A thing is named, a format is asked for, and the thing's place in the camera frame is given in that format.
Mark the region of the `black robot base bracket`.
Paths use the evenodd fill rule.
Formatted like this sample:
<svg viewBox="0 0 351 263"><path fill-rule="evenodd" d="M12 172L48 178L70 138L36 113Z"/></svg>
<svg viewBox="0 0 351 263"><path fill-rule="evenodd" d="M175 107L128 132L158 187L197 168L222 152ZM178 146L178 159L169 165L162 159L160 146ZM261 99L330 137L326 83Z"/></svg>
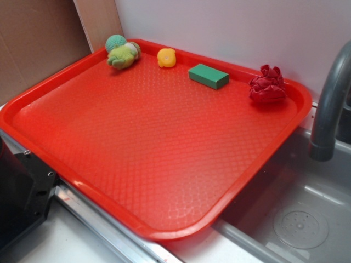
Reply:
<svg viewBox="0 0 351 263"><path fill-rule="evenodd" d="M1 140L1 254L47 219L56 182L35 154L14 154Z"/></svg>

